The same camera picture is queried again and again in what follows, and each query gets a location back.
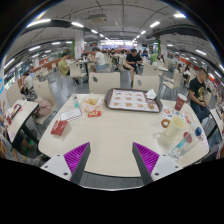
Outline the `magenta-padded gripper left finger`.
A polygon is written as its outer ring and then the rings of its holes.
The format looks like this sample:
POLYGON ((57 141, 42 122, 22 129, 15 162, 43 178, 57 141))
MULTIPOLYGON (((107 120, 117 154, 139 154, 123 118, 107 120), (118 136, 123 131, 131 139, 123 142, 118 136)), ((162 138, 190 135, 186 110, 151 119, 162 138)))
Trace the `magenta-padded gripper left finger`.
POLYGON ((55 155, 42 169, 72 183, 79 184, 90 154, 90 143, 84 143, 64 155, 55 155))

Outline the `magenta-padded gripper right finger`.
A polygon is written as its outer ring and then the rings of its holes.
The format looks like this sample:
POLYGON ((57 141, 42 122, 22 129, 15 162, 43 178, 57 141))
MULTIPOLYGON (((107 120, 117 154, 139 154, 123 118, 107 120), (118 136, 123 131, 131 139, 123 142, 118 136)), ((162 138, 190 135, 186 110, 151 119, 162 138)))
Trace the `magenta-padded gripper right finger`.
POLYGON ((168 154, 158 154, 139 143, 133 143, 132 153, 144 185, 182 169, 168 154))

